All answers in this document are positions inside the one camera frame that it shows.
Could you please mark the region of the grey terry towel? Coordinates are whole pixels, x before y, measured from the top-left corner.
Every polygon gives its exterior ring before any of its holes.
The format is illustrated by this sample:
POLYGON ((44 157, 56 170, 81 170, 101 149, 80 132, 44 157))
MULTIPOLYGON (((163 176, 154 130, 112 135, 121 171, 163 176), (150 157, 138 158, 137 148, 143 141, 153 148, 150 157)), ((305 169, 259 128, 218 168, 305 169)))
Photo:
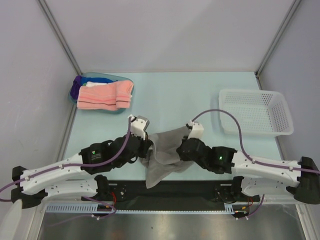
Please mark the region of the grey terry towel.
POLYGON ((151 189, 171 173, 182 173, 194 163, 182 161, 177 153, 184 137, 190 131, 186 126, 166 132, 153 133, 149 136, 151 149, 140 163, 146 168, 145 186, 151 189))

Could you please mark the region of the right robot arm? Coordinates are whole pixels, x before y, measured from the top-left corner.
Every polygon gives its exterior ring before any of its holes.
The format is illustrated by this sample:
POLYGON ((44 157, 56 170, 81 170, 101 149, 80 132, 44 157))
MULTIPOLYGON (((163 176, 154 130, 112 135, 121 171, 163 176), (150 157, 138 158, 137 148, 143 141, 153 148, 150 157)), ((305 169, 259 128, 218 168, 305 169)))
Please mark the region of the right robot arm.
POLYGON ((233 175, 230 195, 236 201, 289 193, 304 204, 320 203, 320 171, 310 157, 277 161, 230 147, 209 147, 198 138, 184 139, 176 152, 181 161, 194 162, 215 174, 233 175))

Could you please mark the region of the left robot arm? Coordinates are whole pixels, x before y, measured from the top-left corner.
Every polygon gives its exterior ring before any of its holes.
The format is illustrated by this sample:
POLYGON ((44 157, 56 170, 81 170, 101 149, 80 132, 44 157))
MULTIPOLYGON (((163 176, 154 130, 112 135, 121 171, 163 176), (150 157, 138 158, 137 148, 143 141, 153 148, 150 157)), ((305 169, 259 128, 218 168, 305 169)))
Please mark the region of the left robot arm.
POLYGON ((112 196, 107 177, 103 174, 126 163, 133 164, 145 157, 152 142, 133 134, 93 143, 79 153, 46 167, 26 169, 16 166, 12 169, 15 188, 10 200, 22 201, 22 208, 38 206, 43 200, 58 197, 90 198, 107 201, 112 196))

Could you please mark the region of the pink striped towel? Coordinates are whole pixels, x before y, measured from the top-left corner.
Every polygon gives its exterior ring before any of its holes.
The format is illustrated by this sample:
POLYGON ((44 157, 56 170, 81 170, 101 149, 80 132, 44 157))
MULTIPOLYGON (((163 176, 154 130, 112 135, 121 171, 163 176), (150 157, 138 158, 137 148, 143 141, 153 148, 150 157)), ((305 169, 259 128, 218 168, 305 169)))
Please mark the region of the pink striped towel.
POLYGON ((131 105, 134 83, 130 80, 115 81, 105 85, 82 86, 76 106, 81 110, 117 111, 131 105))

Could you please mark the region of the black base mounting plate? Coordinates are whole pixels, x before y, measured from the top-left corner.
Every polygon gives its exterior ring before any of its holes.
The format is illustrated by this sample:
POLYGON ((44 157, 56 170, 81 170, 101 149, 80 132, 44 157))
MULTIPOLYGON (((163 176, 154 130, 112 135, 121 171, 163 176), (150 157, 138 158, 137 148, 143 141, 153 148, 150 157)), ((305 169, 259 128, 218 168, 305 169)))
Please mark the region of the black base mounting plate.
POLYGON ((233 180, 164 180, 147 188, 143 180, 98 181, 94 200, 115 203, 124 211, 217 211, 225 204, 257 203, 233 180))

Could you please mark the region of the white perforated plastic basket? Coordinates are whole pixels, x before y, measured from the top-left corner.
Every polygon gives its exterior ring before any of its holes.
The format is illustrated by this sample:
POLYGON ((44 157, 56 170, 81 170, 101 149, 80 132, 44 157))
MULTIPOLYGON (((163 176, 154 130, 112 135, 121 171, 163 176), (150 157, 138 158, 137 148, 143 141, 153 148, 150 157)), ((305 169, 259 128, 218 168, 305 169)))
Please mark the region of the white perforated plastic basket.
POLYGON ((223 89, 218 105, 236 118, 243 135, 277 137, 294 132, 288 103, 279 92, 223 89))

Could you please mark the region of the white towel in tray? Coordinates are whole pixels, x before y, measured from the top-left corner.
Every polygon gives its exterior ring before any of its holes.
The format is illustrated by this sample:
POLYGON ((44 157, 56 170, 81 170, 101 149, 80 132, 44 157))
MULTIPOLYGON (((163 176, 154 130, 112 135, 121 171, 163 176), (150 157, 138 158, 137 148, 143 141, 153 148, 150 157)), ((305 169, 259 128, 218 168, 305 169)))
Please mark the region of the white towel in tray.
POLYGON ((95 86, 104 86, 106 85, 107 83, 105 82, 92 82, 92 81, 88 81, 85 86, 88 87, 88 88, 91 88, 91 87, 95 87, 95 86))

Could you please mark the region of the blue towel in tray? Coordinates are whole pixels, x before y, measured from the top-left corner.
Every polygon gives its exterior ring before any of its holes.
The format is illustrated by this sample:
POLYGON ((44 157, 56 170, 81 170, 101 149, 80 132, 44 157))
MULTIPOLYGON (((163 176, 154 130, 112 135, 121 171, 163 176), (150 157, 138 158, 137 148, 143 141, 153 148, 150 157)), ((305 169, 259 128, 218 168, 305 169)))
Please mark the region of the blue towel in tray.
POLYGON ((82 76, 81 80, 80 80, 81 85, 84 85, 87 82, 99 83, 99 84, 109 84, 109 83, 113 83, 114 80, 111 80, 111 79, 105 78, 105 77, 85 77, 85 76, 82 76))

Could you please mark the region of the purple towel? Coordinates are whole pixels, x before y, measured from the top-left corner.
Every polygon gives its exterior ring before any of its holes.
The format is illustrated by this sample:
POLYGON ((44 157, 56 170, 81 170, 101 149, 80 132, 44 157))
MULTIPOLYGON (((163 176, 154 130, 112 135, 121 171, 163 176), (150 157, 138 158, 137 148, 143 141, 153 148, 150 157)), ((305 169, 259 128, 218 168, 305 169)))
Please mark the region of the purple towel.
POLYGON ((73 84, 72 84, 72 87, 70 89, 69 96, 71 97, 71 99, 74 102, 77 102, 78 97, 79 97, 80 88, 82 86, 81 80, 82 80, 82 76, 81 75, 76 76, 75 79, 73 80, 73 84))

